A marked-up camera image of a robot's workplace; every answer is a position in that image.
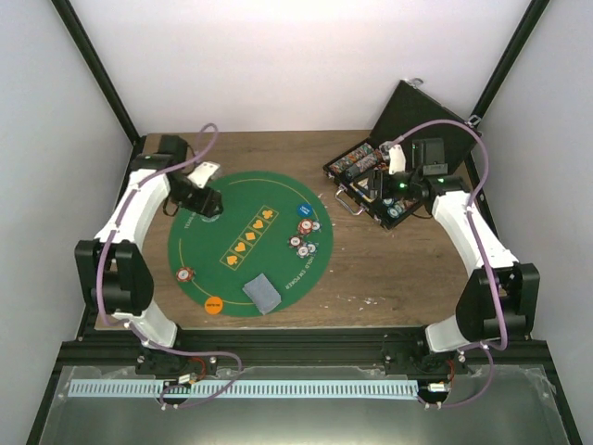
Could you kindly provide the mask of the black poker chip case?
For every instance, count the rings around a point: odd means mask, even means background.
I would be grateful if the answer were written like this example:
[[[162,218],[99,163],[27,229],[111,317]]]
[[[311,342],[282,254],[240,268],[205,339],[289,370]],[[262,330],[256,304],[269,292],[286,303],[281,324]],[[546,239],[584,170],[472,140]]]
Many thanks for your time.
[[[388,99],[370,134],[323,166],[324,173],[347,190],[356,204],[385,229],[393,229],[422,205],[417,200],[373,198],[368,189],[371,170],[388,172],[388,149],[402,146],[405,172],[446,176],[471,154],[473,127],[420,88],[421,81],[401,80]]]

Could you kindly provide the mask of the brown red chip stack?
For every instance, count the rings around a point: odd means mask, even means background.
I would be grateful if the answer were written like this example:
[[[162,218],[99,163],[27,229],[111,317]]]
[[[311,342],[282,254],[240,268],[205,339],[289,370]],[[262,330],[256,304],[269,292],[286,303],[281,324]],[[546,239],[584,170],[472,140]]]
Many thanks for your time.
[[[194,270],[189,267],[181,267],[176,271],[175,277],[178,282],[191,282],[194,278]]]

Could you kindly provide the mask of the blue small blind button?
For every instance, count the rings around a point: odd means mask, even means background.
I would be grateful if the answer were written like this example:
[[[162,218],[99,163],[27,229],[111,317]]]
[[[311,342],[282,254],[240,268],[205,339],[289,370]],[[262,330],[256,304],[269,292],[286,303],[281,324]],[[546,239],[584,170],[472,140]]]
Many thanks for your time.
[[[301,218],[309,218],[312,215],[312,213],[313,213],[313,208],[307,202],[301,203],[297,208],[297,214]]]

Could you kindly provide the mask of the red five chip stack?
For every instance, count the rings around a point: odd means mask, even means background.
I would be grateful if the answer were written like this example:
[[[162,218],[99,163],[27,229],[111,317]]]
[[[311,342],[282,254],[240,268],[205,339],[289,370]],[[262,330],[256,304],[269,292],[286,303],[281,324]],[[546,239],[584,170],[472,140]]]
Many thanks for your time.
[[[297,230],[301,235],[308,235],[313,230],[313,220],[303,219],[299,222]]]

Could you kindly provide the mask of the orange big blind button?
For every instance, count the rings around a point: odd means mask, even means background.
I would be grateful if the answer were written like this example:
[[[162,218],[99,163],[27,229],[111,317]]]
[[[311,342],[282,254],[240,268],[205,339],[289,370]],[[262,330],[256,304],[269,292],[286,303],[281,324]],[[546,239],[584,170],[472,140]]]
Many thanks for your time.
[[[211,315],[219,314],[222,311],[223,306],[223,300],[217,296],[208,297],[204,303],[206,313]]]

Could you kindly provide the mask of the grey card deck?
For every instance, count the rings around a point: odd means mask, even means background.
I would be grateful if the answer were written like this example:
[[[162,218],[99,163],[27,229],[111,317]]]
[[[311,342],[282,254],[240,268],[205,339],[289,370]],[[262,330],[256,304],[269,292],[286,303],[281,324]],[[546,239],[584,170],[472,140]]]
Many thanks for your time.
[[[243,291],[262,315],[272,312],[282,302],[280,293],[264,273],[247,282]]]

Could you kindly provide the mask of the black orange hundred chip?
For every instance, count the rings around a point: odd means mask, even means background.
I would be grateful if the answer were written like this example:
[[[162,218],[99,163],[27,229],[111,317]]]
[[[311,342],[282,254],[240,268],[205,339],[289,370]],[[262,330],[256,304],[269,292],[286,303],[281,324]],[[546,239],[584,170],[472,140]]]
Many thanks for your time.
[[[297,249],[296,254],[300,258],[305,258],[309,255],[309,248],[306,245],[302,245]]]

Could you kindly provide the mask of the clear acrylic dealer button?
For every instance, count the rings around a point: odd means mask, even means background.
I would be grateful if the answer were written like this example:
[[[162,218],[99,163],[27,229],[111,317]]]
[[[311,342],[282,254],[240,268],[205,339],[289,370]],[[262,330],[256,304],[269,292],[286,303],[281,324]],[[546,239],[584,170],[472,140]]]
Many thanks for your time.
[[[204,223],[214,223],[220,218],[220,216],[221,216],[221,213],[218,213],[213,216],[201,216],[200,219]]]

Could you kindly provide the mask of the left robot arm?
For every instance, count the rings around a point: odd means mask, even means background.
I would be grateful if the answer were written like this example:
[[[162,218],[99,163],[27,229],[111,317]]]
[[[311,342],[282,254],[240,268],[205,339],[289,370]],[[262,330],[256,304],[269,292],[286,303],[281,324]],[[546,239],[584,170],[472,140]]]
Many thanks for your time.
[[[193,153],[180,136],[162,136],[156,152],[131,162],[127,185],[107,223],[74,251],[83,297],[101,322],[132,330],[144,347],[158,350],[158,365],[171,375],[188,366],[190,353],[178,344],[180,327],[154,299],[143,246],[157,212],[170,203],[208,220],[222,214],[221,193],[210,186],[221,167],[205,160],[205,154]]]

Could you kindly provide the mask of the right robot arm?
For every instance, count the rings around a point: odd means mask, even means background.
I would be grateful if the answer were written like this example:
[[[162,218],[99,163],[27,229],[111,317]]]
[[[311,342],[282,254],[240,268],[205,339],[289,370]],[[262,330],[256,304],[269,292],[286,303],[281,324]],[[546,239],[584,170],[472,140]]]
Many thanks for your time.
[[[426,341],[412,349],[414,367],[431,374],[444,363],[445,352],[479,344],[504,350],[511,339],[530,336],[540,282],[536,266],[519,262],[503,246],[461,177],[426,173],[421,167],[407,170],[398,141],[387,141],[379,150],[388,168],[372,174],[371,190],[380,198],[424,204],[449,236],[468,275],[453,315],[427,325]]]

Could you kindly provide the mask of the round green poker mat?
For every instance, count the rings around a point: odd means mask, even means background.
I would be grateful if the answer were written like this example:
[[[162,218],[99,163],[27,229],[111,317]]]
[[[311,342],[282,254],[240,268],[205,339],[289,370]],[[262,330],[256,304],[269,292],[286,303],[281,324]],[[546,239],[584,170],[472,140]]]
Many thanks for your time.
[[[282,311],[314,288],[329,265],[333,226],[318,196],[298,180],[276,172],[240,172],[212,183],[221,192],[223,213],[213,223],[202,222],[189,210],[179,210],[170,228],[168,258],[171,273],[183,293],[204,309],[208,297],[220,297],[220,315],[259,317],[261,313],[244,293],[243,286],[264,273],[282,297],[275,309]],[[309,218],[297,214],[309,203]],[[301,235],[303,219],[319,222],[319,232]],[[305,258],[288,245],[293,236],[302,245],[313,243],[317,251]],[[194,270],[191,282],[178,282],[181,267]]]

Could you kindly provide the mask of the light blue slotted strip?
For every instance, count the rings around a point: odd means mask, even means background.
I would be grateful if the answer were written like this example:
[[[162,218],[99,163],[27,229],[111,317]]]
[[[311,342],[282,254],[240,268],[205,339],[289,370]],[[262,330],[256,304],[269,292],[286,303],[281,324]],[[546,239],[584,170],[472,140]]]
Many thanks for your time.
[[[162,380],[73,380],[70,398],[157,398],[163,393]],[[165,392],[170,398],[204,399],[220,391],[227,399],[377,399],[413,400],[418,383],[404,380],[205,380],[189,388]]]

